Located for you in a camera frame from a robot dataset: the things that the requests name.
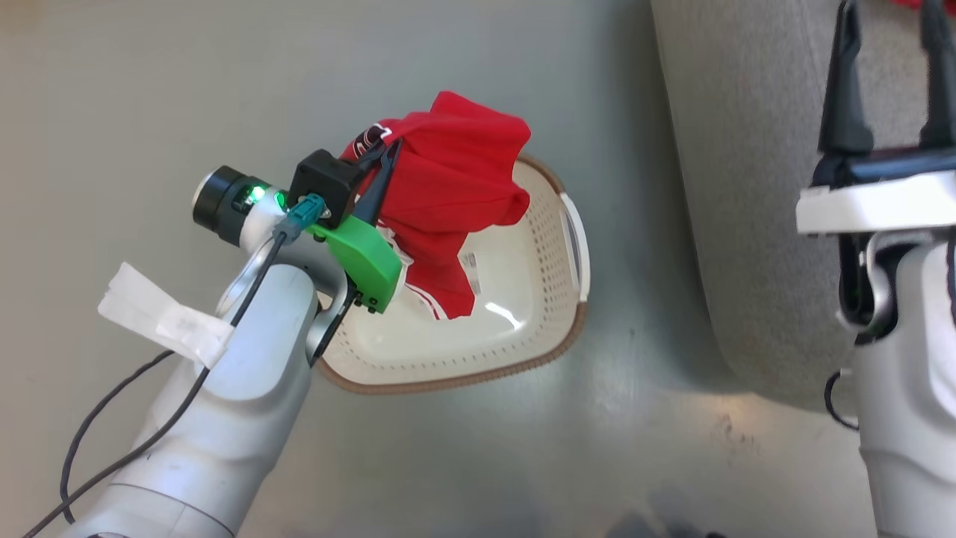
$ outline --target white basket handle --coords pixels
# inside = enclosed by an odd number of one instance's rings
[[[564,241],[568,247],[568,259],[571,261],[571,271],[575,277],[575,289],[578,299],[585,303],[591,293],[591,255],[588,252],[588,238],[584,234],[584,223],[577,212],[575,202],[567,192],[561,193],[561,202],[564,203]]]

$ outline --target gray sofa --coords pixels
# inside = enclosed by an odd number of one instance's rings
[[[822,409],[852,337],[837,324],[834,240],[796,235],[838,0],[654,0],[707,307],[726,360],[757,392]],[[915,11],[859,2],[858,59],[877,146],[914,144],[926,68]]]

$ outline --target perforated basket side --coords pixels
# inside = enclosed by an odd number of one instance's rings
[[[551,362],[574,342],[583,328],[587,303],[579,301],[575,288],[576,276],[572,273],[571,253],[567,246],[564,229],[564,208],[560,194],[564,188],[554,174],[541,163],[522,156],[515,167],[514,181],[531,195],[531,204],[523,220],[527,221],[532,235],[533,248],[539,272],[543,302],[540,314],[532,320],[534,329],[525,332],[517,341],[504,345],[491,343],[473,348],[467,354],[449,357],[456,364],[478,363],[488,365],[485,371],[456,375],[447,378],[394,384],[361,384],[351,381],[319,361],[319,370],[342,388],[360,393],[422,392],[460,387],[480,383],[523,370],[536,368]],[[360,357],[349,343],[350,335],[344,326],[339,329],[327,354],[337,361],[360,361],[364,368],[385,368]],[[408,364],[402,367],[413,370],[436,369],[434,363]]]

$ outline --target white laundry basket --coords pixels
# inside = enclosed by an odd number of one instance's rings
[[[421,392],[480,383],[553,361],[584,326],[591,268],[571,198],[522,156],[514,182],[531,196],[514,226],[471,234],[461,257],[476,291],[471,316],[437,321],[403,289],[384,314],[353,308],[319,369],[362,393]]]

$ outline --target green plastic part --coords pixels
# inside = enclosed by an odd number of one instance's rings
[[[362,305],[384,312],[395,295],[402,262],[379,231],[349,215],[334,230],[314,224],[305,232],[329,245],[345,274],[355,282]]]

